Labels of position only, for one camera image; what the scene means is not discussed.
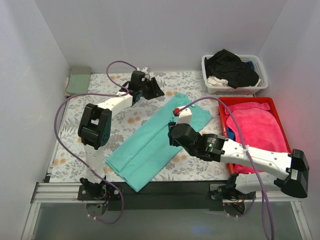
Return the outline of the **teal t shirt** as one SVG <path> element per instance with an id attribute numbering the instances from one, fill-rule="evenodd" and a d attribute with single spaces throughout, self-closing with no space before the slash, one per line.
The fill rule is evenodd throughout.
<path id="1" fill-rule="evenodd" d="M 168 124 L 177 120 L 173 110 L 189 103 L 185 94 L 178 93 L 106 158 L 106 164 L 135 192 L 145 187 L 182 149 L 169 144 Z"/>

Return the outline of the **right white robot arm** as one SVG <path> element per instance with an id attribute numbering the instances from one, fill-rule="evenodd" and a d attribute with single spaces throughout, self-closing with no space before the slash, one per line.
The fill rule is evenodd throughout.
<path id="1" fill-rule="evenodd" d="M 260 182 L 268 191 L 304 199 L 308 196 L 309 170 L 305 153 L 272 152 L 240 143 L 213 133 L 201 135 L 187 123 L 168 124 L 169 144 L 183 147 L 190 156 L 206 162 L 232 163 L 256 167 L 258 173 L 233 174 L 226 186 L 227 195 L 237 199 L 243 194 L 261 191 Z"/>

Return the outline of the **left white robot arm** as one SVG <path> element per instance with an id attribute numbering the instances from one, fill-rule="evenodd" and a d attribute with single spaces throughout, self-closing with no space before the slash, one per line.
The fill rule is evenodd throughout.
<path id="1" fill-rule="evenodd" d="M 106 187 L 101 184 L 105 177 L 104 148 L 111 135 L 112 117 L 126 108 L 132 107 L 140 98 L 151 100 L 162 97 L 156 78 L 135 70 L 130 81 L 125 82 L 116 95 L 99 104 L 85 106 L 78 128 L 78 136 L 84 145 L 85 163 L 89 166 L 85 177 L 80 179 L 83 186 L 89 188 L 89 194 L 95 200 L 106 196 Z"/>

